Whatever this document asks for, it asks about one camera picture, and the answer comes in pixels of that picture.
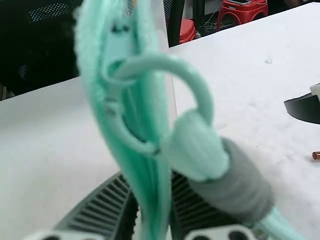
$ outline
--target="copper pin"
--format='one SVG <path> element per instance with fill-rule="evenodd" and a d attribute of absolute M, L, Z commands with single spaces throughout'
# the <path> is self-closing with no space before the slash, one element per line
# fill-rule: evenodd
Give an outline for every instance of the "copper pin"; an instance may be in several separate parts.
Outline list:
<path fill-rule="evenodd" d="M 312 157 L 314 160 L 320 160 L 320 151 L 313 152 Z"/>

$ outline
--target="white tabletop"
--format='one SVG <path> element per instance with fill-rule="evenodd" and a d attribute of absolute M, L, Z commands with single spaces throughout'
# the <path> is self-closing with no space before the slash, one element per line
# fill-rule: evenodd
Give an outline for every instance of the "white tabletop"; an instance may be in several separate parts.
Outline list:
<path fill-rule="evenodd" d="M 205 76 L 215 126 L 271 182 L 280 211 L 309 240 L 320 236 L 320 125 L 287 114 L 284 101 L 320 82 L 320 4 L 310 3 L 171 49 Z M 174 82 L 177 113 L 194 106 Z"/>
<path fill-rule="evenodd" d="M 283 214 L 317 240 L 320 126 L 286 113 L 283 101 L 320 82 L 320 5 L 185 43 L 170 51 L 206 77 L 215 125 L 254 159 Z M 175 83 L 179 114 L 193 106 Z M 0 102 L 0 239 L 52 228 L 118 167 L 95 126 L 78 78 Z"/>
<path fill-rule="evenodd" d="M 50 229 L 118 171 L 75 78 L 0 102 L 0 239 Z"/>

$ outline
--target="white plastic part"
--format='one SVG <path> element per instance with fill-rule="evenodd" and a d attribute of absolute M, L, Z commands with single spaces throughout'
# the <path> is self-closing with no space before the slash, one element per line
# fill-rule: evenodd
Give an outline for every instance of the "white plastic part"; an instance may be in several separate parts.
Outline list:
<path fill-rule="evenodd" d="M 39 231 L 23 240 L 105 240 L 103 236 L 82 231 Z"/>
<path fill-rule="evenodd" d="M 318 96 L 318 99 L 319 99 L 319 102 L 320 102 L 320 83 L 311 86 L 310 90 L 311 90 L 311 94 L 312 95 L 317 95 Z"/>
<path fill-rule="evenodd" d="M 256 240 L 256 238 L 248 228 L 236 224 L 194 230 L 184 240 Z"/>

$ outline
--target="chair backrest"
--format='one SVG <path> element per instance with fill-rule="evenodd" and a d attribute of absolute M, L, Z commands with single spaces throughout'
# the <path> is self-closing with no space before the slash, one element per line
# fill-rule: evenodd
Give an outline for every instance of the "chair backrest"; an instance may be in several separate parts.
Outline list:
<path fill-rule="evenodd" d="M 173 47 L 179 44 L 185 0 L 163 0 L 163 6 L 168 43 Z"/>
<path fill-rule="evenodd" d="M 77 76 L 73 12 L 82 1 L 0 1 L 2 84 L 19 95 Z"/>

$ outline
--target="gray fabric wrap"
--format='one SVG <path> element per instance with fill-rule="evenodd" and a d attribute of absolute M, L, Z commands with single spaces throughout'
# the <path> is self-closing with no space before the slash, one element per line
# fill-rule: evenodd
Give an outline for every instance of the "gray fabric wrap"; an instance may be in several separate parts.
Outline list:
<path fill-rule="evenodd" d="M 241 222 L 258 222 L 274 206 L 272 188 L 235 143 L 224 138 L 223 145 L 230 158 L 228 172 L 212 181 L 196 182 L 189 179 L 189 184 L 213 207 Z"/>

